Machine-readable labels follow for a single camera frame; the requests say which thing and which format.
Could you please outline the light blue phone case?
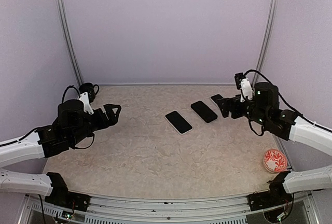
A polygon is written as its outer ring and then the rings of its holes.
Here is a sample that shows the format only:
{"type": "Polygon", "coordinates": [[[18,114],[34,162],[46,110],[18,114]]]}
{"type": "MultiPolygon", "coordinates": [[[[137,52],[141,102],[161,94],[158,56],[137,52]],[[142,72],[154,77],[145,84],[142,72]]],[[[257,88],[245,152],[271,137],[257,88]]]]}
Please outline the light blue phone case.
{"type": "Polygon", "coordinates": [[[224,98],[220,94],[216,94],[211,96],[210,99],[216,106],[219,106],[219,103],[221,103],[224,98]]]}

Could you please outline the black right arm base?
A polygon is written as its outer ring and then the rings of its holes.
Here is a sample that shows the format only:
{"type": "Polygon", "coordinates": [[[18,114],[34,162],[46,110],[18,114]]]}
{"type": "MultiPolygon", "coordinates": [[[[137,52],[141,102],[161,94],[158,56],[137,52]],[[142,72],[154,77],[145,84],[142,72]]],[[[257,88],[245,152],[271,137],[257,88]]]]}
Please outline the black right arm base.
{"type": "Polygon", "coordinates": [[[291,193],[287,193],[283,187],[285,177],[289,173],[290,171],[281,172],[273,180],[269,181],[269,190],[249,194],[247,200],[250,210],[257,211],[291,202],[294,196],[291,193]]]}

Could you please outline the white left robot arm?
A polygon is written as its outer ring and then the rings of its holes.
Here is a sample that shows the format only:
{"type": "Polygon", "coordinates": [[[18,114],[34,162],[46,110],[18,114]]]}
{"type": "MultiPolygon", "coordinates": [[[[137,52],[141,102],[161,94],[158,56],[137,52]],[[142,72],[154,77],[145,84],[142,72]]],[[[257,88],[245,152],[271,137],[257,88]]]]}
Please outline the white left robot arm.
{"type": "Polygon", "coordinates": [[[78,149],[78,144],[85,138],[95,138],[95,131],[117,124],[120,112],[120,105],[106,104],[103,108],[92,109],[89,103],[81,100],[67,100],[58,105],[58,116],[53,124],[1,142],[1,192],[52,196],[59,204],[69,205],[73,195],[60,174],[24,174],[7,171],[4,167],[78,149]]]}

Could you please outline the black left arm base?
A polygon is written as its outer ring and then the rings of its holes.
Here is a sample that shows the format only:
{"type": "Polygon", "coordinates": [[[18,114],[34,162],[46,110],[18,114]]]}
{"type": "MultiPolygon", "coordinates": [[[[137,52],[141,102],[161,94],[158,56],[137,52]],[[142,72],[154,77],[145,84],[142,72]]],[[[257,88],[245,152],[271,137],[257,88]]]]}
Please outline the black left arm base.
{"type": "Polygon", "coordinates": [[[52,191],[45,196],[45,201],[56,206],[70,208],[86,212],[91,196],[87,194],[69,191],[64,179],[59,173],[48,172],[46,174],[51,180],[52,191]]]}

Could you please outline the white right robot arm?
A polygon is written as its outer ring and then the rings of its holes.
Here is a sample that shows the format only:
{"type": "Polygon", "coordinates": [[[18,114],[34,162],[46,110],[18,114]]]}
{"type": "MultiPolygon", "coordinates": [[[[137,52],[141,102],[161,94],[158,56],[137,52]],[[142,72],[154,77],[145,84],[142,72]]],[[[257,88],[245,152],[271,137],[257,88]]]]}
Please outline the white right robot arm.
{"type": "MultiPolygon", "coordinates": [[[[286,140],[305,144],[331,155],[331,129],[322,127],[292,109],[279,108],[279,89],[269,82],[252,86],[248,79],[241,79],[237,85],[240,94],[216,100],[224,118],[245,117],[249,123],[260,124],[263,133],[286,140]]],[[[300,172],[280,172],[270,182],[265,200],[277,205],[286,193],[322,190],[331,188],[331,166],[300,172]]]]}

